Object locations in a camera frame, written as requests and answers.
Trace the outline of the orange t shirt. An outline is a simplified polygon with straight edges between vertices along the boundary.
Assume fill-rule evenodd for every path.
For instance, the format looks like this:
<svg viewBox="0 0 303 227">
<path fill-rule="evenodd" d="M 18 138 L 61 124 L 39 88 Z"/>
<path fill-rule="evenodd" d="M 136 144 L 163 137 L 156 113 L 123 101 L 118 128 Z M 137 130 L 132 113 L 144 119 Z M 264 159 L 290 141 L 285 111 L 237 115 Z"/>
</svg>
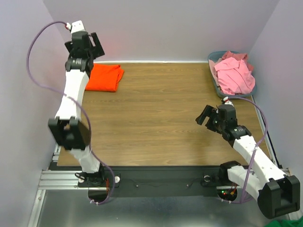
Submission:
<svg viewBox="0 0 303 227">
<path fill-rule="evenodd" d="M 120 65 L 95 63 L 85 90 L 116 92 L 123 74 L 124 70 Z"/>
</svg>

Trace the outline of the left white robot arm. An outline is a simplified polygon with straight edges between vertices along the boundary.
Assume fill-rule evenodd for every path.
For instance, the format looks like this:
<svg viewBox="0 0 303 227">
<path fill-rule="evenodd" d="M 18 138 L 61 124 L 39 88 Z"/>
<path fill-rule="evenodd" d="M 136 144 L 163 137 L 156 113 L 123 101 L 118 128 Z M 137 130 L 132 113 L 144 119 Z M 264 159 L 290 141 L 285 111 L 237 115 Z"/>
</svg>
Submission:
<svg viewBox="0 0 303 227">
<path fill-rule="evenodd" d="M 96 33 L 85 30 L 72 32 L 65 46 L 69 52 L 65 63 L 65 88 L 57 114 L 48 127 L 56 141 L 78 160 L 82 172 L 76 173 L 79 187 L 98 187 L 105 182 L 103 165 L 91 149 L 91 126 L 81 121 L 82 100 L 93 61 L 105 53 Z"/>
</svg>

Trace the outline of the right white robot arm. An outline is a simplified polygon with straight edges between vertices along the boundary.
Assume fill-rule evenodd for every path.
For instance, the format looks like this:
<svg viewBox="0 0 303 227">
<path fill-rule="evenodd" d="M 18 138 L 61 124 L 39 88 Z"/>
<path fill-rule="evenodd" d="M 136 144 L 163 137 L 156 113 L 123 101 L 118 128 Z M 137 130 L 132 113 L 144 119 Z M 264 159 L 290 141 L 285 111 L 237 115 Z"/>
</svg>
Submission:
<svg viewBox="0 0 303 227">
<path fill-rule="evenodd" d="M 257 201 L 261 213 L 268 219 L 300 209 L 300 181 L 279 169 L 262 151 L 251 132 L 238 124 L 233 104 L 222 104 L 217 108 L 206 105 L 196 123 L 202 125 L 206 118 L 206 128 L 222 135 L 249 164 L 247 169 L 236 161 L 221 164 L 220 183 L 240 186 Z"/>
</svg>

